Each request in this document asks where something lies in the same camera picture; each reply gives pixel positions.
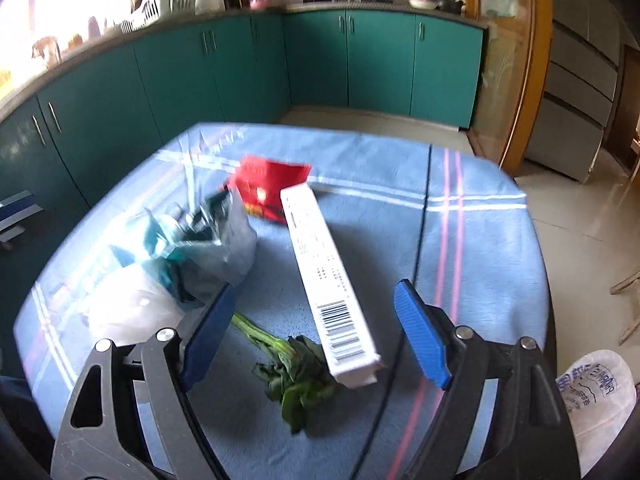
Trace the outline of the white medicine box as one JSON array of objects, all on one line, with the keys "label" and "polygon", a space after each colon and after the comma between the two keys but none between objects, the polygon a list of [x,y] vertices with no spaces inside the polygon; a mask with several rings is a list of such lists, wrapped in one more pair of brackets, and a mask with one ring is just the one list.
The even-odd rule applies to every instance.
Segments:
[{"label": "white medicine box", "polygon": [[280,199],[329,372],[349,389],[374,384],[382,358],[314,192],[298,184]]}]

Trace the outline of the green leafy vegetable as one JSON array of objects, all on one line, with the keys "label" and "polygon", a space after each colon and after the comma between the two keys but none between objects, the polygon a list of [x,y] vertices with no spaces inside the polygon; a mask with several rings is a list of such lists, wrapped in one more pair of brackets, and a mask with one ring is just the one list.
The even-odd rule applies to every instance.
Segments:
[{"label": "green leafy vegetable", "polygon": [[274,336],[240,312],[232,315],[231,324],[268,358],[256,363],[253,373],[264,383],[268,399],[280,405],[291,434],[299,434],[307,427],[309,412],[338,387],[322,347],[304,335]]}]

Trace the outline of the clear bag with green wrapper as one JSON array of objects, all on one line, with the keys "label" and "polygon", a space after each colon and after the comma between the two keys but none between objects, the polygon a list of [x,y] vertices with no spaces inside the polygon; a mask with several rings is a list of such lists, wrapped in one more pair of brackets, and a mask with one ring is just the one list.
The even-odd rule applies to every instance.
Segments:
[{"label": "clear bag with green wrapper", "polygon": [[224,285],[238,286],[255,261],[257,233],[240,194],[224,186],[190,214],[149,209],[120,231],[111,251],[121,266],[138,264],[178,304],[205,304]]}]

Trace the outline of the white plastic bag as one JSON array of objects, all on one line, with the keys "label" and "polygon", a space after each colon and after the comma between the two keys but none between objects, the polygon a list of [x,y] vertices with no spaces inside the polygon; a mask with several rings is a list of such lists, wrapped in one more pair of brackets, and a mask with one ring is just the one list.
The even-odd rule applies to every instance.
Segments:
[{"label": "white plastic bag", "polygon": [[141,264],[107,274],[81,301],[79,311],[93,342],[108,338],[118,346],[147,341],[165,327],[176,328],[184,315]]}]

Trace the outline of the teal kitchen cabinets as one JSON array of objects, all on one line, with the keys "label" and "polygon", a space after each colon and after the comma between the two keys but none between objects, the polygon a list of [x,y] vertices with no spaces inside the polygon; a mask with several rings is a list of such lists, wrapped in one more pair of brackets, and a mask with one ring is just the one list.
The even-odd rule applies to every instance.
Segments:
[{"label": "teal kitchen cabinets", "polygon": [[215,14],[105,38],[1,103],[1,348],[66,235],[123,177],[200,122],[269,124],[301,105],[458,128],[472,122],[486,29],[439,11],[326,6]]}]

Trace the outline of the white lined trash bin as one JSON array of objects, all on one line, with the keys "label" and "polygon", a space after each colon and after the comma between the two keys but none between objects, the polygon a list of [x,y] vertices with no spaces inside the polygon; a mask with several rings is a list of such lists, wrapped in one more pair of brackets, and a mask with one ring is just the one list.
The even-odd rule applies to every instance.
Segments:
[{"label": "white lined trash bin", "polygon": [[603,349],[586,354],[555,381],[585,478],[618,437],[637,403],[634,378],[618,353]]}]

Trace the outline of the blue plaid tablecloth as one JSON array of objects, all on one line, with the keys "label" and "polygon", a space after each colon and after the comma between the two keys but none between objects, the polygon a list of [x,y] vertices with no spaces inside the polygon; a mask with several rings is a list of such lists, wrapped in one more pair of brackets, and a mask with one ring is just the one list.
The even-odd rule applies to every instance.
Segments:
[{"label": "blue plaid tablecloth", "polygon": [[260,352],[224,335],[190,392],[198,420],[235,479],[397,479],[435,415],[393,307],[408,278],[425,302],[493,341],[553,348],[546,268],[514,181],[452,148],[283,126],[197,125],[123,178],[66,238],[32,286],[14,327],[44,422],[60,428],[93,346],[89,294],[135,250],[145,214],[181,214],[216,191],[246,155],[307,164],[309,183],[384,366],[373,385],[339,391],[291,434],[253,368]]}]

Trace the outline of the red paper package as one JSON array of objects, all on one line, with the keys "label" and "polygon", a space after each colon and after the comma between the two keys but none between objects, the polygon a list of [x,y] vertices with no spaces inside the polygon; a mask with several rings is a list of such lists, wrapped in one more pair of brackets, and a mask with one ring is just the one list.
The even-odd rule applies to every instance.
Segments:
[{"label": "red paper package", "polygon": [[238,191],[250,216],[285,223],[280,193],[284,188],[305,183],[310,172],[310,165],[245,155],[228,185]]}]

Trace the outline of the wooden stool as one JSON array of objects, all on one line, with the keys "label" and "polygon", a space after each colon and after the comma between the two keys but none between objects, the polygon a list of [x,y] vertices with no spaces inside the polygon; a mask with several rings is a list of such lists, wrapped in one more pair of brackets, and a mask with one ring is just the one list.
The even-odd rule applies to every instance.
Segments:
[{"label": "wooden stool", "polygon": [[631,336],[639,330],[639,278],[640,271],[634,270],[621,281],[610,288],[611,296],[623,296],[626,300],[625,307],[627,325],[620,332],[617,344],[622,346]]}]

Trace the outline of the white dish rack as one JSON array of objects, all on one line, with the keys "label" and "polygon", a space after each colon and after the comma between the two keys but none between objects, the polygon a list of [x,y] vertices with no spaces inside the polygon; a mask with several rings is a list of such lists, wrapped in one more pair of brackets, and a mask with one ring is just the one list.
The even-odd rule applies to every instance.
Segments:
[{"label": "white dish rack", "polygon": [[140,0],[139,4],[119,23],[126,34],[179,14],[193,14],[196,0]]}]

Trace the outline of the grey refrigerator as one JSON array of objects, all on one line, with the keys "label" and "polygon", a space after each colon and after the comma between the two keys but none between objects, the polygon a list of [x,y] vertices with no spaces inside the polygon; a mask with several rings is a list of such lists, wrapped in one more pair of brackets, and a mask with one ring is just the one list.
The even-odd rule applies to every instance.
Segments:
[{"label": "grey refrigerator", "polygon": [[544,96],[525,158],[589,178],[614,104],[628,28],[612,0],[553,0]]}]

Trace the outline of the pink bowl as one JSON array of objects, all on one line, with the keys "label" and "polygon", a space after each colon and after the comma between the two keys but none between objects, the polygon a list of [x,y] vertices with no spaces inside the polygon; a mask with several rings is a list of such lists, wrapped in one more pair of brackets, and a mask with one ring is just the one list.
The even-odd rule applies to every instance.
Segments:
[{"label": "pink bowl", "polygon": [[250,8],[252,10],[267,9],[272,6],[271,0],[250,0]]}]

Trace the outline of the dark lidded pot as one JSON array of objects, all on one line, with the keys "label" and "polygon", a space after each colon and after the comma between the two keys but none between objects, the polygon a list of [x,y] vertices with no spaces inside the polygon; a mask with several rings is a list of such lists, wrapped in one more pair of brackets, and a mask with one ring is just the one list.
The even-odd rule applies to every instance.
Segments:
[{"label": "dark lidded pot", "polygon": [[464,7],[463,0],[435,0],[436,9],[442,12],[461,15]]}]

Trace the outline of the white bowl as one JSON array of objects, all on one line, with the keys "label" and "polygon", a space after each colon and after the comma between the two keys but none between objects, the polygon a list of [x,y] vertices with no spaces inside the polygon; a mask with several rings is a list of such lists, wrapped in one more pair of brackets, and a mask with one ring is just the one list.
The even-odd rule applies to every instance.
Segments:
[{"label": "white bowl", "polygon": [[409,6],[419,10],[436,10],[437,0],[408,0]]}]

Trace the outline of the wooden framed glass door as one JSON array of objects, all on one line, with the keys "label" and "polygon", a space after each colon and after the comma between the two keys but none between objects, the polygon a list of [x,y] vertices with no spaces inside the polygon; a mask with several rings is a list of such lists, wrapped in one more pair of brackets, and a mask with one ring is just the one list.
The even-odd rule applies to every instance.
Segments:
[{"label": "wooden framed glass door", "polygon": [[465,0],[485,27],[468,138],[475,154],[518,174],[538,115],[552,45],[552,0]]}]

